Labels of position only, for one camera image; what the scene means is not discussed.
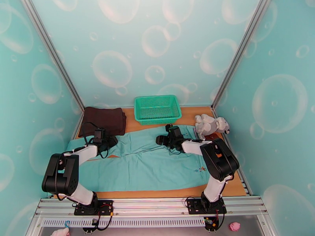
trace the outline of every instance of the brown towel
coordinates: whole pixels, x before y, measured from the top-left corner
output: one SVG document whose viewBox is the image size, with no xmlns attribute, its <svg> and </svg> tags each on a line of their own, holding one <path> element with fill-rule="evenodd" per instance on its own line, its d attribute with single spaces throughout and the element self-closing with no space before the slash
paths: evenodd
<svg viewBox="0 0 315 236">
<path fill-rule="evenodd" d="M 98 109 L 86 107 L 82 123 L 92 122 L 99 128 L 106 129 L 106 135 L 117 136 L 124 135 L 126 130 L 126 115 L 121 108 L 116 109 Z M 84 133 L 86 136 L 94 135 L 95 126 L 84 124 Z M 82 125 L 79 137 L 83 136 Z"/>
</svg>

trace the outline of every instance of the wall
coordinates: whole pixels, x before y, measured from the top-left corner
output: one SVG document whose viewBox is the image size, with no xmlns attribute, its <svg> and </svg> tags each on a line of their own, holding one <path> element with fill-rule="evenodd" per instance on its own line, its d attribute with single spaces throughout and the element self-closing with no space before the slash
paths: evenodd
<svg viewBox="0 0 315 236">
<path fill-rule="evenodd" d="M 20 0 L 0 0 L 0 235 L 25 235 L 80 110 Z"/>
<path fill-rule="evenodd" d="M 315 0 L 273 0 L 217 108 L 279 235 L 315 232 Z"/>
<path fill-rule="evenodd" d="M 259 0 L 33 0 L 85 106 L 210 105 Z"/>
</svg>

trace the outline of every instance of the bubble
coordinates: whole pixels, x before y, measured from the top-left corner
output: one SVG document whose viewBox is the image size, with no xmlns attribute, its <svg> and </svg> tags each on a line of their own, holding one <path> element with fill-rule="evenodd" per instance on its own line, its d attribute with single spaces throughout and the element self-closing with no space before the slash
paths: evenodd
<svg viewBox="0 0 315 236">
<path fill-rule="evenodd" d="M 30 146 L 29 159 L 33 171 L 44 175 L 50 156 L 64 152 L 64 150 L 65 143 L 57 129 L 47 128 L 38 132 Z"/>
<path fill-rule="evenodd" d="M 210 100 L 212 102 L 214 101 L 214 99 L 218 93 L 218 90 L 219 90 L 219 87 L 216 87 L 212 90 L 212 92 L 210 94 Z M 223 106 L 226 103 L 227 99 L 228 99 L 228 93 L 227 93 L 227 91 L 224 91 L 224 93 L 220 99 L 219 106 Z"/>
<path fill-rule="evenodd" d="M 10 25 L 7 29 L 0 34 L 0 41 L 12 51 L 20 54 L 25 54 L 31 51 L 33 48 L 33 34 L 27 20 L 14 8 L 8 4 L 0 4 L 0 17 L 3 17 L 3 13 L 11 13 Z M 8 20 L 0 20 L 1 28 L 6 28 Z"/>
<path fill-rule="evenodd" d="M 315 184 L 308 184 L 308 189 L 310 192 L 315 193 Z"/>
<path fill-rule="evenodd" d="M 220 22 L 220 19 L 219 19 L 219 18 L 216 18 L 216 19 L 214 20 L 214 24 L 215 24 L 215 25 L 218 25 L 219 22 Z"/>
<path fill-rule="evenodd" d="M 99 103 L 94 104 L 93 107 L 95 107 L 95 108 L 109 108 L 109 105 L 99 102 Z"/>
<path fill-rule="evenodd" d="M 264 40 L 272 31 L 278 15 L 277 5 L 271 1 L 269 7 L 266 10 L 260 24 L 265 26 L 264 28 L 257 28 L 253 34 L 252 41 L 260 42 Z"/>
<path fill-rule="evenodd" d="M 161 26 L 149 27 L 142 35 L 142 48 L 151 57 L 162 56 L 170 46 L 170 36 L 167 30 Z"/>
<path fill-rule="evenodd" d="M 265 135 L 265 130 L 262 129 L 256 122 L 250 125 L 249 132 L 252 138 L 261 140 Z"/>
<path fill-rule="evenodd" d="M 268 52 L 268 55 L 269 55 L 269 56 L 274 55 L 274 49 L 270 49 L 269 52 Z"/>
<path fill-rule="evenodd" d="M 127 85 L 132 78 L 130 62 L 115 51 L 99 53 L 93 60 L 93 71 L 101 83 L 113 88 Z"/>
<path fill-rule="evenodd" d="M 306 112 L 308 96 L 304 85 L 291 75 L 279 74 L 264 80 L 257 88 L 252 111 L 265 131 L 283 133 L 297 126 Z"/>
<path fill-rule="evenodd" d="M 11 182 L 15 167 L 10 157 L 0 153 L 0 192 L 3 191 Z"/>
<path fill-rule="evenodd" d="M 150 66 L 145 71 L 145 80 L 150 84 L 160 84 L 165 78 L 165 71 L 160 66 Z"/>
<path fill-rule="evenodd" d="M 272 102 L 271 102 L 271 105 L 272 105 L 273 107 L 277 106 L 277 104 L 278 104 L 277 101 L 272 101 Z"/>
<path fill-rule="evenodd" d="M 162 11 L 167 21 L 184 22 L 193 11 L 194 0 L 163 0 Z"/>
<path fill-rule="evenodd" d="M 17 151 L 17 153 L 22 153 L 23 147 L 22 146 L 17 146 L 16 151 Z"/>
<path fill-rule="evenodd" d="M 62 54 L 62 52 L 59 51 L 59 50 L 57 50 L 56 52 L 57 52 L 57 54 L 58 54 L 58 56 L 59 56 L 59 58 L 60 58 L 60 61 L 61 61 L 62 63 L 65 63 L 65 57 L 64 57 L 64 55 Z"/>
<path fill-rule="evenodd" d="M 198 85 L 197 85 L 197 83 L 191 82 L 191 83 L 188 83 L 186 85 L 186 88 L 189 91 L 189 93 L 191 94 L 191 93 L 194 93 L 195 91 L 197 91 Z"/>
<path fill-rule="evenodd" d="M 194 57 L 195 59 L 200 58 L 200 57 L 201 57 L 201 52 L 200 52 L 200 51 L 196 51 L 196 52 L 194 52 L 193 57 Z"/>
<path fill-rule="evenodd" d="M 177 38 L 179 38 L 180 33 L 182 31 L 182 28 L 181 28 L 179 23 L 170 23 L 169 22 L 168 24 L 166 24 L 165 29 L 168 33 L 168 35 L 167 35 L 168 41 L 174 41 Z"/>
<path fill-rule="evenodd" d="M 28 95 L 28 100 L 29 100 L 30 102 L 36 101 L 36 96 L 35 96 L 35 94 L 34 94 L 34 93 L 30 93 L 30 94 Z"/>
<path fill-rule="evenodd" d="M 63 130 L 65 129 L 65 126 L 66 126 L 66 123 L 65 123 L 65 120 L 61 117 L 57 118 L 55 120 L 55 129 L 59 132 L 63 132 Z"/>
<path fill-rule="evenodd" d="M 47 64 L 39 64 L 34 68 L 31 83 L 36 96 L 46 104 L 54 104 L 61 97 L 58 73 Z"/>
<path fill-rule="evenodd" d="M 315 0 L 305 0 L 305 2 L 309 7 L 315 7 Z"/>
<path fill-rule="evenodd" d="M 309 46 L 307 45 L 302 45 L 301 47 L 298 48 L 296 51 L 296 57 L 298 58 L 304 58 L 309 52 Z"/>
<path fill-rule="evenodd" d="M 162 87 L 158 95 L 175 95 L 180 105 L 184 105 L 188 102 L 189 91 L 186 87 L 180 84 L 169 84 Z"/>
<path fill-rule="evenodd" d="M 251 58 L 257 50 L 257 43 L 256 42 L 249 42 L 245 52 L 244 52 L 244 56 L 246 58 Z"/>
<path fill-rule="evenodd" d="M 222 17 L 228 24 L 240 24 L 249 19 L 259 0 L 246 0 L 246 4 L 240 0 L 223 0 Z"/>
<path fill-rule="evenodd" d="M 128 94 L 128 89 L 126 87 L 119 87 L 115 89 L 115 92 L 119 96 L 125 96 Z"/>
<path fill-rule="evenodd" d="M 78 0 L 52 0 L 63 11 L 72 11 L 76 8 Z"/>
<path fill-rule="evenodd" d="M 282 227 L 279 235 L 298 235 L 300 232 L 315 230 L 314 206 L 296 190 L 285 185 L 275 184 L 268 187 L 262 196 L 263 202 L 275 225 L 288 225 L 284 215 L 300 215 L 294 217 L 294 227 Z"/>
<path fill-rule="evenodd" d="M 224 75 L 225 75 L 225 71 L 218 73 L 216 76 L 217 76 L 218 78 L 221 78 L 221 77 L 223 77 Z"/>
<path fill-rule="evenodd" d="M 28 228 L 37 206 L 38 201 L 26 205 L 21 211 L 19 211 L 16 216 L 10 221 L 10 224 L 4 236 L 24 235 L 25 229 Z"/>
<path fill-rule="evenodd" d="M 245 157 L 244 157 L 244 155 L 241 152 L 236 152 L 235 153 L 235 157 L 238 160 L 239 165 L 241 167 L 244 167 L 245 166 Z"/>
<path fill-rule="evenodd" d="M 94 33 L 94 32 L 90 33 L 90 39 L 92 41 L 96 41 L 98 39 L 97 33 Z"/>
<path fill-rule="evenodd" d="M 218 74 L 226 70 L 237 50 L 231 39 L 220 39 L 211 43 L 202 53 L 200 67 L 206 74 Z"/>
<path fill-rule="evenodd" d="M 0 3 L 0 34 L 4 33 L 10 26 L 12 13 L 8 0 L 2 0 Z"/>
<path fill-rule="evenodd" d="M 71 105 L 71 109 L 75 115 L 79 115 L 81 113 L 81 109 L 74 98 L 71 99 L 70 105 Z"/>
<path fill-rule="evenodd" d="M 117 24 L 130 22 L 138 12 L 140 0 L 97 0 L 103 14 Z"/>
<path fill-rule="evenodd" d="M 12 60 L 13 62 L 17 62 L 17 57 L 16 57 L 16 55 L 11 55 L 11 60 Z"/>
</svg>

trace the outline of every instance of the white plush toy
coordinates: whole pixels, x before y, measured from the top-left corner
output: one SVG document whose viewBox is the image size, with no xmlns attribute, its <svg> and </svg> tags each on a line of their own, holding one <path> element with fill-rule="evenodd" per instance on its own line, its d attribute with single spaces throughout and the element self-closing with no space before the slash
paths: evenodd
<svg viewBox="0 0 315 236">
<path fill-rule="evenodd" d="M 230 126 L 223 117 L 213 118 L 207 114 L 195 116 L 196 132 L 200 139 L 205 140 L 204 136 L 211 135 L 214 132 L 230 133 Z"/>
<path fill-rule="evenodd" d="M 52 233 L 51 236 L 69 236 L 69 228 L 58 229 Z"/>
</svg>

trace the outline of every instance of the wooden table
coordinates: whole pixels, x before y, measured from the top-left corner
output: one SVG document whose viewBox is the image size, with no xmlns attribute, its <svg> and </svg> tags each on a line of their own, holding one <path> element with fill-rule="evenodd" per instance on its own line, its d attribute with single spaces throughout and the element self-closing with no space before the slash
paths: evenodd
<svg viewBox="0 0 315 236">
<path fill-rule="evenodd" d="M 178 119 L 177 125 L 194 125 L 195 115 L 208 114 L 212 116 L 209 107 L 182 107 L 182 118 Z M 135 120 L 133 108 L 123 109 L 127 116 L 126 133 L 131 131 L 139 131 L 148 128 L 165 126 L 162 125 L 140 125 Z M 186 188 L 180 190 L 150 190 L 150 191 L 115 191 L 115 192 L 97 192 L 98 198 L 161 198 L 161 197 L 200 197 L 201 192 L 207 185 L 201 185 L 193 188 Z M 234 175 L 234 180 L 229 181 L 226 185 L 223 196 L 243 196 L 246 195 L 242 186 L 241 180 L 237 172 Z"/>
</svg>

